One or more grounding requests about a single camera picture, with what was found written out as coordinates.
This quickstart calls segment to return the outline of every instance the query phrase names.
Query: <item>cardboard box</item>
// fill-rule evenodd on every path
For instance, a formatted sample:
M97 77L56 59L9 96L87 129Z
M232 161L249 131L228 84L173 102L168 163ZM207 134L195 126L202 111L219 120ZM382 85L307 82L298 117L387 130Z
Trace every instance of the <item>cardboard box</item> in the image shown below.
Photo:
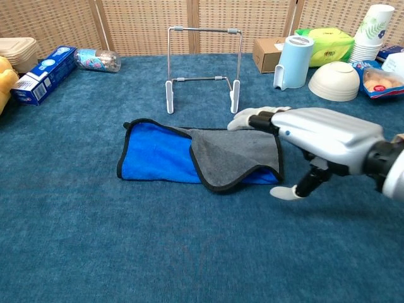
M404 52L404 47L399 45L384 45L379 50L376 59L384 62L389 55L396 54L398 52Z
M11 89L11 94L21 104L40 105L76 67L75 50L75 47L59 46L22 76Z
M254 41L252 56L260 73L273 73L279 63L285 38L261 38Z

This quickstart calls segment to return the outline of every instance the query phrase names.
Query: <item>clear plastic container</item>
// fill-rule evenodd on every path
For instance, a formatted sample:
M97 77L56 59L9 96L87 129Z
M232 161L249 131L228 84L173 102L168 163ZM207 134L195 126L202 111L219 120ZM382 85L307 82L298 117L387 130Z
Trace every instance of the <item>clear plastic container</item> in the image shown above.
M116 73L121 68L120 55L110 50L76 49L74 59L83 69Z

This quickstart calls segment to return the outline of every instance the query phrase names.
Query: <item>robotic hand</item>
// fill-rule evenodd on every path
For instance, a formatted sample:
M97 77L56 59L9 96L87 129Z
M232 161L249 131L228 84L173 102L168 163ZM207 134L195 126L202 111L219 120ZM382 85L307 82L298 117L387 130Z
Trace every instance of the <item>robotic hand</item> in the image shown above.
M297 185L274 187L272 196L300 199L332 174L366 174L379 192L404 201L404 142L387 142L378 124L329 109L262 107L239 112L227 126L229 131L245 128L281 137L310 161L310 171Z

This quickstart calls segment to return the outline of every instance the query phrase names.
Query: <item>green package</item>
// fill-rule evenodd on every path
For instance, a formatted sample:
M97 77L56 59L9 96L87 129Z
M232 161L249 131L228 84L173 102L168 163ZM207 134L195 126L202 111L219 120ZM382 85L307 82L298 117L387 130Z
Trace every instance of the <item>green package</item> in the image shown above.
M333 61L348 62L355 43L354 38L337 28L302 29L295 34L314 40L311 68Z

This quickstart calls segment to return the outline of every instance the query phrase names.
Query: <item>blue carpet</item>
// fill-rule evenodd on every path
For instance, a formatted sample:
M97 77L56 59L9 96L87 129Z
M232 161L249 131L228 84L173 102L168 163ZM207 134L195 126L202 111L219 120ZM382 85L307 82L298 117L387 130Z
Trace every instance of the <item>blue carpet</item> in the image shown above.
M232 79L236 62L175 56L173 76ZM77 69L40 107L5 108L1 302L404 302L404 205L365 176L333 177L298 202L272 198L271 186L214 194L118 179L124 122L225 128L232 119L224 81L176 83L167 114L166 64L127 57L117 74ZM327 107L382 124L389 140L404 131L404 98L334 103L272 80L244 55L240 109ZM308 165L286 142L283 152L292 185Z

